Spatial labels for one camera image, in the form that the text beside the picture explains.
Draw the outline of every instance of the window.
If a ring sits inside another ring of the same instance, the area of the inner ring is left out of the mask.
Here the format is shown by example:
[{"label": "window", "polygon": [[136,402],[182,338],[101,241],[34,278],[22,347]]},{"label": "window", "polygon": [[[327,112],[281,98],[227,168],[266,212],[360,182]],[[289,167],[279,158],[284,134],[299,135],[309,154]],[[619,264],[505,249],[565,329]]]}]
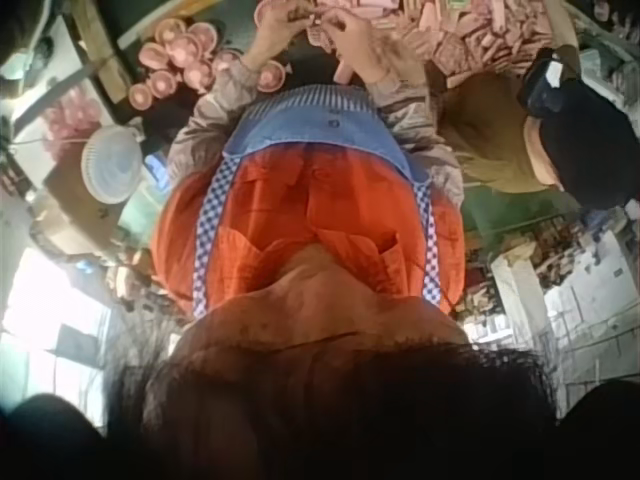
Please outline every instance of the window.
[{"label": "window", "polygon": [[102,371],[87,365],[91,362],[72,361],[69,343],[59,349],[58,342],[61,332],[75,331],[102,343],[109,315],[107,307],[73,288],[60,268],[27,248],[0,330],[0,405],[11,409],[38,393],[54,393],[102,426]]}]

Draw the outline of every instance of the shirt pocket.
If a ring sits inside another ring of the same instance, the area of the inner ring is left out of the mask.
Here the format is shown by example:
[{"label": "shirt pocket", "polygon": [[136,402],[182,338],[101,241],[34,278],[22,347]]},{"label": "shirt pocket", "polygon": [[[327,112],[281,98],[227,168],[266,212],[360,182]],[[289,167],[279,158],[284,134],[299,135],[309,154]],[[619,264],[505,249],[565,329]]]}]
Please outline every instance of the shirt pocket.
[{"label": "shirt pocket", "polygon": [[249,158],[243,161],[233,181],[227,206],[233,215],[270,212],[289,200],[291,187],[302,171],[298,158]]}]

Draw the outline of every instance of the hand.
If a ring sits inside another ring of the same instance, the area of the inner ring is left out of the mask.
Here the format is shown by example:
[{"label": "hand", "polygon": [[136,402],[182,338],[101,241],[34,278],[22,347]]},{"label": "hand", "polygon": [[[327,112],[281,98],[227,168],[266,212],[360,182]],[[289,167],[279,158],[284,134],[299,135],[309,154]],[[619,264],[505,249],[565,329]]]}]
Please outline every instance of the hand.
[{"label": "hand", "polygon": [[322,16],[322,28],[333,40],[341,59],[365,83],[376,83],[387,75],[389,69],[376,50],[371,22],[335,8]]},{"label": "hand", "polygon": [[242,57],[251,70],[260,70],[313,23],[313,7],[306,0],[275,0],[264,7],[262,23],[249,51]]}]

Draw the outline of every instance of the blue apron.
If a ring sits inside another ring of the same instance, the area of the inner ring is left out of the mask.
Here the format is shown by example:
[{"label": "blue apron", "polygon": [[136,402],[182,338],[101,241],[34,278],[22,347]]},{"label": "blue apron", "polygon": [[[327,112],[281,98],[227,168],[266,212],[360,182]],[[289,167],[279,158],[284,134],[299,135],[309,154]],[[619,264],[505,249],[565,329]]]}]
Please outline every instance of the blue apron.
[{"label": "blue apron", "polygon": [[211,251],[240,163],[252,153],[283,143],[324,143],[368,152],[389,162],[412,184],[427,241],[422,294],[429,302],[439,305],[438,248],[430,208],[429,175],[408,159],[365,91],[313,85],[271,97],[247,109],[225,146],[198,218],[193,270],[194,317],[200,319],[208,312],[206,278]]}]

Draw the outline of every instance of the pink container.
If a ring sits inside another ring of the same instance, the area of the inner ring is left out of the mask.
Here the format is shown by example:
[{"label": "pink container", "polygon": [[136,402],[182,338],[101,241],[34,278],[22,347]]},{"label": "pink container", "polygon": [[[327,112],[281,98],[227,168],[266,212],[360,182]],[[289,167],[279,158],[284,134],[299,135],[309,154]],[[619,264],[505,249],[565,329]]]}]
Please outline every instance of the pink container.
[{"label": "pink container", "polygon": [[230,67],[232,62],[240,59],[240,54],[235,50],[220,50],[213,59],[211,64],[215,74],[226,70]]},{"label": "pink container", "polygon": [[160,45],[166,45],[187,31],[187,24],[179,18],[167,18],[156,27],[154,37]]},{"label": "pink container", "polygon": [[153,103],[151,89],[145,83],[137,83],[129,89],[129,103],[136,110],[147,110]]},{"label": "pink container", "polygon": [[166,98],[175,93],[178,88],[178,80],[171,72],[158,70],[151,74],[149,80],[147,80],[147,85],[149,85],[154,97]]},{"label": "pink container", "polygon": [[213,84],[215,74],[213,67],[206,62],[194,62],[184,69],[184,83],[196,90],[199,94],[204,95]]},{"label": "pink container", "polygon": [[202,52],[205,55],[213,52],[218,46],[218,32],[210,23],[194,23],[189,27],[187,32],[194,35],[198,39],[200,45],[202,45]]},{"label": "pink container", "polygon": [[264,93],[273,93],[282,88],[287,77],[284,67],[274,60],[269,60],[260,71],[258,90]]},{"label": "pink container", "polygon": [[169,66],[169,54],[160,44],[149,42],[143,45],[138,60],[151,70],[164,70]]},{"label": "pink container", "polygon": [[195,35],[183,33],[167,44],[169,59],[178,68],[185,68],[202,58],[202,45]]}]

